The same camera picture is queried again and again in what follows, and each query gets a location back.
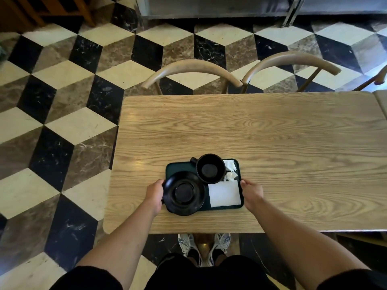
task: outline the green tray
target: green tray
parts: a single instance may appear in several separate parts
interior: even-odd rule
[[[202,207],[200,208],[199,211],[215,211],[218,209],[234,209],[234,208],[241,208],[243,207],[243,194],[242,194],[242,187],[240,185],[240,180],[241,180],[241,172],[239,170],[239,163],[237,160],[233,158],[227,158],[224,160],[234,160],[235,166],[236,166],[236,173],[237,173],[237,180],[238,180],[238,187],[239,187],[239,196],[241,198],[241,204],[240,205],[233,205],[233,206],[217,206],[215,208],[211,207],[210,203],[210,194],[208,190],[208,184],[205,183],[205,195],[204,195],[204,203]],[[195,166],[191,162],[177,162],[177,163],[169,163],[167,167],[165,168],[165,179],[168,179],[171,177],[173,174],[176,172],[180,171],[188,171],[188,172],[193,172],[196,173]]]

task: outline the wooden chair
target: wooden chair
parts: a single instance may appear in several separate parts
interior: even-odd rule
[[[242,86],[240,80],[234,77],[234,75],[232,75],[224,68],[208,61],[188,59],[171,63],[161,68],[159,71],[153,73],[146,81],[144,81],[144,83],[142,84],[142,88],[147,90],[152,84],[154,84],[157,93],[159,95],[162,95],[162,91],[158,83],[160,79],[168,75],[186,72],[209,73],[223,77],[225,79],[225,82],[222,85],[222,93],[227,92],[227,86],[229,82],[234,84],[236,87]]]
[[[62,6],[59,0],[41,0],[48,11],[37,12],[27,0],[17,0],[26,13],[33,19],[39,26],[44,26],[46,23],[41,18],[42,16],[83,16],[86,22],[94,27],[95,23],[91,16],[90,10],[84,0],[73,0],[76,4],[78,11],[67,12]]]
[[[304,91],[309,83],[320,73],[321,70],[325,70],[332,75],[337,75],[340,73],[341,69],[325,61],[323,59],[317,58],[308,53],[301,53],[297,51],[288,51],[283,53],[278,53],[271,55],[257,63],[253,68],[246,73],[242,79],[243,88],[241,93],[245,93],[251,78],[260,70],[272,67],[272,66],[282,66],[282,65],[308,65],[317,67],[317,69],[312,73],[312,75],[305,81],[305,83],[300,86],[297,92]]]
[[[356,87],[354,90],[362,90],[363,88],[369,86],[371,83],[375,82],[375,85],[381,85],[385,82],[385,78],[387,75],[387,65],[384,66],[378,74],[376,74],[374,77],[370,78],[363,84]]]

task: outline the hand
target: hand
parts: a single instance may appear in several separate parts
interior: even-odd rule
[[[161,210],[161,200],[164,194],[164,188],[162,187],[163,182],[163,179],[159,179],[155,183],[149,185],[146,189],[144,202],[151,205],[154,210],[154,216]]]
[[[247,179],[241,180],[241,187],[243,189],[244,206],[254,214],[258,204],[264,199],[264,189],[262,185],[253,183]]]

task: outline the black sleeve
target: black sleeve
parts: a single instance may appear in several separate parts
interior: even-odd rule
[[[50,290],[122,290],[121,284],[107,270],[78,266],[64,274]]]
[[[367,269],[354,269],[322,282],[317,290],[367,289],[387,290],[387,275]]]

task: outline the curved chair backrest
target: curved chair backrest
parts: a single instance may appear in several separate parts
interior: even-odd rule
[[[316,56],[313,56],[308,53],[301,53],[297,51],[288,51],[283,53],[278,53],[271,55],[257,63],[253,68],[242,79],[243,88],[242,93],[246,92],[246,89],[249,85],[251,78],[260,70],[273,67],[273,66],[282,66],[282,65],[308,65],[317,67],[315,72],[307,79],[307,81],[298,88],[297,92],[302,92],[308,84],[317,76],[317,74],[323,69],[328,71],[332,75],[337,75],[340,73],[341,69]]]
[[[223,77],[225,79],[225,82],[223,83],[222,93],[227,92],[228,82],[231,82],[236,87],[242,86],[240,80],[234,77],[234,75],[232,75],[224,68],[208,61],[188,59],[177,61],[161,68],[159,71],[153,73],[146,81],[144,81],[142,87],[143,89],[148,89],[154,83],[158,94],[162,95],[161,88],[157,83],[160,79],[168,75],[186,72],[209,73]]]
[[[366,86],[370,85],[371,83],[375,82],[376,85],[383,84],[385,82],[387,76],[387,65],[384,66],[378,74],[376,74],[374,77],[367,80],[365,83],[359,85],[354,90],[362,90]]]

